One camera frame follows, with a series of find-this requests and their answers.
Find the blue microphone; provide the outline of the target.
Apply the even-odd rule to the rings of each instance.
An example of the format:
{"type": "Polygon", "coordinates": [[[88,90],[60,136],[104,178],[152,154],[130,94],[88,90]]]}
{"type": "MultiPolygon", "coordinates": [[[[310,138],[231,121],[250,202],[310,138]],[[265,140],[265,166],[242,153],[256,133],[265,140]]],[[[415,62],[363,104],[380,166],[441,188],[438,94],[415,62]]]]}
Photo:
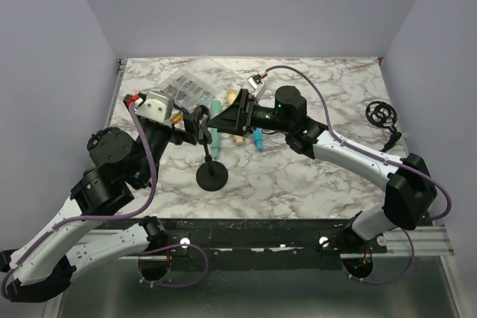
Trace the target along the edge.
{"type": "Polygon", "coordinates": [[[254,140],[254,144],[256,146],[256,149],[259,152],[262,152],[264,150],[264,146],[263,146],[263,134],[262,134],[262,129],[261,128],[256,128],[253,131],[253,140],[254,140]]]}

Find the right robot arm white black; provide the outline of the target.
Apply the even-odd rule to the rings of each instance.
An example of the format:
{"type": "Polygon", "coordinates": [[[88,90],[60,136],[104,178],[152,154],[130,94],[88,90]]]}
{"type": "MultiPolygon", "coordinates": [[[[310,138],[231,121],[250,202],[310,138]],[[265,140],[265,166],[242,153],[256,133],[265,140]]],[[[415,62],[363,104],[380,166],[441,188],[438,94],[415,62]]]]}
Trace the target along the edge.
{"type": "Polygon", "coordinates": [[[282,132],[295,153],[342,167],[381,189],[383,202],[358,213],[342,235],[344,246],[351,252],[362,251],[382,232],[415,229],[437,196],[420,156],[388,156],[334,136],[329,126],[308,117],[306,99],[294,86],[278,88],[272,108],[260,106],[241,89],[235,101],[209,121],[209,127],[237,136],[256,128],[282,132]]]}

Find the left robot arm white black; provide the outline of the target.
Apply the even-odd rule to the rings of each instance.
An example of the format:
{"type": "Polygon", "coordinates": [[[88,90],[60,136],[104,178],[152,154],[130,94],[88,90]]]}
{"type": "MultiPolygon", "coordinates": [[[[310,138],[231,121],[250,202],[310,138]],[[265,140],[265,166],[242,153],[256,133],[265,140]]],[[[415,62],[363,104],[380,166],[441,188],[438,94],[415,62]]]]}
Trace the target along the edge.
{"type": "Polygon", "coordinates": [[[92,135],[87,150],[94,163],[73,187],[63,207],[20,249],[1,252],[5,277],[1,294],[11,302],[45,302],[63,293],[80,274],[123,255],[156,255],[169,239],[156,217],[146,216],[97,244],[79,243],[102,223],[125,220],[143,213],[120,214],[134,196],[133,189],[157,189],[159,161],[168,144],[197,144],[199,120],[184,118],[182,130],[143,117],[134,118],[137,139],[107,127],[92,135]]]}

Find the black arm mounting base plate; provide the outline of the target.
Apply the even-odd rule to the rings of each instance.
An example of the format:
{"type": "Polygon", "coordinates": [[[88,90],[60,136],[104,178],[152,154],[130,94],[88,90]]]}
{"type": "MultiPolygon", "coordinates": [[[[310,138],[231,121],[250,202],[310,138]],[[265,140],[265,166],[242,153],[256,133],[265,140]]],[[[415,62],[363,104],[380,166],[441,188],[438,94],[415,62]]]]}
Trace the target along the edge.
{"type": "Polygon", "coordinates": [[[385,253],[376,238],[352,239],[346,219],[163,219],[147,224],[148,249],[167,247],[173,271],[340,270],[342,256],[385,253]]]}

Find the black round base mic stand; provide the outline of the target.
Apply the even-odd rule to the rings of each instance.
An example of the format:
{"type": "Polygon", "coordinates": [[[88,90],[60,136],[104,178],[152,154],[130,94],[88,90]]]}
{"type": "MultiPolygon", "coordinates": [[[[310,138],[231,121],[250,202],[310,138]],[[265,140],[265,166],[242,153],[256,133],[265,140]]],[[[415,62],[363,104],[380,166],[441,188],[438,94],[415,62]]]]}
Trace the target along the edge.
{"type": "Polygon", "coordinates": [[[205,105],[197,106],[192,112],[197,141],[204,149],[204,163],[196,171],[196,181],[203,190],[213,192],[227,184],[228,170],[214,160],[209,152],[209,144],[212,143],[212,135],[208,131],[209,115],[209,109],[205,105]]]}

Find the cream yellow microphone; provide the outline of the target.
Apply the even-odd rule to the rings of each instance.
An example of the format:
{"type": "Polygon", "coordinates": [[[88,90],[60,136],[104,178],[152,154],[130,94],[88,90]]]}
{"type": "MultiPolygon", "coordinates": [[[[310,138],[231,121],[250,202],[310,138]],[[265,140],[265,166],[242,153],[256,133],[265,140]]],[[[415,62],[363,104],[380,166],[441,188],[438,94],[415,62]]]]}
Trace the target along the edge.
{"type": "MultiPolygon", "coordinates": [[[[237,95],[238,95],[238,92],[235,89],[230,88],[227,90],[226,97],[227,97],[227,102],[230,106],[233,104],[234,100],[237,98],[237,95]]],[[[244,138],[242,136],[234,135],[234,139],[237,146],[244,145],[244,138]]]]}

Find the mint green microphone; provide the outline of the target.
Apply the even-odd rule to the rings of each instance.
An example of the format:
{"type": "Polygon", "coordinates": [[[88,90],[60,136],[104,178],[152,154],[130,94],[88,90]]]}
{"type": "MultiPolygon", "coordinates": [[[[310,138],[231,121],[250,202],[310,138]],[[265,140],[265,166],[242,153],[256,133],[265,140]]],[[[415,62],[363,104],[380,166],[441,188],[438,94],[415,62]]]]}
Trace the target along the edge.
{"type": "MultiPolygon", "coordinates": [[[[210,116],[214,118],[221,112],[221,102],[217,99],[210,104],[210,116]]],[[[221,151],[221,134],[215,129],[210,130],[212,136],[212,143],[210,145],[211,155],[213,159],[218,159],[221,151]]]]}

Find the black shock mount desk stand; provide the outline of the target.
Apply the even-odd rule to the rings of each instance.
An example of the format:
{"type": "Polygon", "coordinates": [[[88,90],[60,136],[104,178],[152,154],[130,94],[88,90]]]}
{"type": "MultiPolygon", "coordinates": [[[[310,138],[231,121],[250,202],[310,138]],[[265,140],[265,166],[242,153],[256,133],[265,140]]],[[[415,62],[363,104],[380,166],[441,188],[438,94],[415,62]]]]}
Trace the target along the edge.
{"type": "Polygon", "coordinates": [[[97,131],[96,133],[93,133],[90,136],[88,142],[86,143],[86,149],[88,151],[91,151],[96,148],[99,143],[99,140],[103,138],[106,134],[111,133],[114,130],[117,130],[117,127],[106,127],[102,130],[97,131]]]}

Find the black tripod shock mount stand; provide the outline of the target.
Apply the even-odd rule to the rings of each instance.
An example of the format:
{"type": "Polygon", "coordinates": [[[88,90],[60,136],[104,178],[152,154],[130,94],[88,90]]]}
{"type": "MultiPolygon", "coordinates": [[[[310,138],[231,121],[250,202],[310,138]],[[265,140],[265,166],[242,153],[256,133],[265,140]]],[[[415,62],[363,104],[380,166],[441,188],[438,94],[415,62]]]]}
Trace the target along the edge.
{"type": "Polygon", "coordinates": [[[396,110],[384,101],[372,101],[366,107],[365,116],[374,127],[389,131],[390,137],[381,149],[382,153],[387,153],[402,137],[402,133],[397,129],[396,110]]]}

